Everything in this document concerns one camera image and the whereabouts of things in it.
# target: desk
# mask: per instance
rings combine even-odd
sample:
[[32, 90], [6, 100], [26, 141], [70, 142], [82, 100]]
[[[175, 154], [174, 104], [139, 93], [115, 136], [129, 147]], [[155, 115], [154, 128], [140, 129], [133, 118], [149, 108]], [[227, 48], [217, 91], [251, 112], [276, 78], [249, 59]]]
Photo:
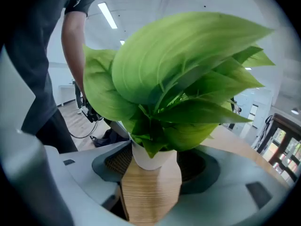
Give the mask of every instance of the desk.
[[249, 158], [271, 176], [276, 178], [283, 186], [285, 186], [286, 188], [289, 187], [287, 182], [272, 167], [271, 164], [269, 164], [261, 155], [259, 155], [254, 149], [252, 149], [250, 145], [247, 144], [243, 139], [237, 137], [228, 129], [224, 128], [223, 126], [218, 126], [211, 133], [211, 136], [214, 139], [206, 139], [202, 142], [202, 145]]
[[[231, 152], [254, 161], [259, 167], [288, 188], [286, 181], [275, 169], [235, 134], [218, 126], [211, 136], [202, 142], [211, 148]], [[146, 171], [132, 159], [121, 180], [123, 203], [128, 219], [135, 225], [154, 225], [176, 204], [181, 186], [181, 171], [176, 162], [176, 152], [160, 169]]]
[[[221, 167], [217, 181], [203, 193], [181, 194], [156, 226], [262, 225], [286, 197], [288, 190], [252, 160], [210, 147], [206, 153]], [[246, 187], [253, 182], [259, 182], [272, 196], [261, 209]]]
[[74, 89], [74, 85], [73, 85], [73, 84], [69, 84], [69, 85], [59, 85], [58, 88], [59, 88], [59, 91], [60, 91], [61, 106], [64, 106], [62, 89]]

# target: black pants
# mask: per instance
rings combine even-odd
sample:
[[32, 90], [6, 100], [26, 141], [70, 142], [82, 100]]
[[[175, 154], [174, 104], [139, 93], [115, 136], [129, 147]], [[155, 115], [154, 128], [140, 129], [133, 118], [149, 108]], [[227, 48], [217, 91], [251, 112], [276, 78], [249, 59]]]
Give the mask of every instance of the black pants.
[[74, 87], [75, 87], [75, 98], [76, 98], [77, 107], [81, 108], [83, 106], [83, 103], [80, 99], [80, 89], [76, 83], [74, 83]]
[[44, 144], [54, 146], [59, 153], [77, 152], [66, 122], [59, 110], [37, 132], [36, 137]]

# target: window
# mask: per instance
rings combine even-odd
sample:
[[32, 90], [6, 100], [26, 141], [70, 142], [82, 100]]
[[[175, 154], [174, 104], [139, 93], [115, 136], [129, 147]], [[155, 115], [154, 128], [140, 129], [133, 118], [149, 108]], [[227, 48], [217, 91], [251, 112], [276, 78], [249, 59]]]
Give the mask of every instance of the window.
[[256, 112], [257, 112], [258, 106], [257, 105], [252, 105], [250, 114], [248, 116], [248, 119], [253, 120], [255, 118]]
[[299, 143], [299, 144], [296, 146], [293, 155], [294, 155], [298, 160], [301, 161], [301, 143]]
[[284, 130], [281, 130], [280, 128], [277, 128], [273, 138], [278, 144], [280, 144], [285, 136], [286, 132]]

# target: black cable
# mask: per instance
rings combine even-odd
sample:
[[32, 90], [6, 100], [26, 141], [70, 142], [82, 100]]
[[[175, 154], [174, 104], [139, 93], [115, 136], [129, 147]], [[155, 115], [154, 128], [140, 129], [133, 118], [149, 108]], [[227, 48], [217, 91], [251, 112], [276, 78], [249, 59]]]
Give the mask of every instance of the black cable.
[[270, 115], [269, 117], [267, 117], [267, 119], [265, 120], [265, 126], [262, 130], [261, 135], [259, 136], [259, 139], [257, 141], [257, 143], [255, 144], [255, 147], [253, 147], [253, 149], [257, 150], [258, 147], [260, 146], [260, 144], [262, 143], [262, 140], [266, 137], [267, 135], [267, 131], [269, 129], [269, 125], [270, 122], [273, 120], [273, 115]]
[[74, 138], [77, 138], [77, 139], [83, 139], [83, 138], [86, 138], [86, 137], [90, 136], [90, 135], [96, 130], [97, 125], [98, 125], [98, 121], [95, 122], [94, 127], [93, 127], [93, 129], [91, 130], [91, 132], [90, 132], [88, 135], [84, 136], [84, 137], [76, 137], [76, 136], [73, 135], [71, 132], [69, 132], [69, 133], [70, 133], [70, 135], [71, 135], [72, 137], [74, 137]]

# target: white wall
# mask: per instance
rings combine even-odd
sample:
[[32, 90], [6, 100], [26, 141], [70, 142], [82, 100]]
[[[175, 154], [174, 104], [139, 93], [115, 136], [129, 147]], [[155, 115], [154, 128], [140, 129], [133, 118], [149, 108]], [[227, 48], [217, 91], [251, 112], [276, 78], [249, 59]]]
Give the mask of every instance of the white wall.
[[[300, 93], [301, 91], [301, 88], [299, 87], [293, 89], [299, 90], [298, 93]], [[301, 121], [301, 113], [299, 115], [296, 115], [291, 112], [291, 110], [294, 107], [299, 108], [300, 110], [301, 102], [299, 102], [298, 100], [299, 99], [288, 97], [283, 93], [279, 93], [274, 107], [277, 108], [279, 111], [286, 113], [286, 115], [288, 115], [291, 118], [291, 121]]]
[[265, 119], [269, 115], [269, 110], [271, 108], [273, 95], [272, 91], [264, 88], [255, 89], [255, 97], [253, 104], [258, 106], [253, 125], [261, 130], [264, 126]]
[[64, 56], [62, 42], [61, 42], [63, 13], [64, 11], [62, 12], [62, 16], [57, 21], [55, 29], [53, 30], [50, 36], [48, 47], [47, 47], [47, 58], [49, 62], [66, 64], [67, 62]]
[[75, 99], [74, 88], [62, 89], [62, 96], [59, 89], [60, 85], [72, 85], [73, 76], [67, 64], [49, 63], [48, 72], [52, 82], [52, 91], [56, 105]]
[[249, 116], [254, 101], [253, 93], [253, 89], [246, 89], [240, 94], [234, 96], [234, 100], [237, 101], [237, 105], [242, 109], [240, 113], [242, 117], [248, 118]]

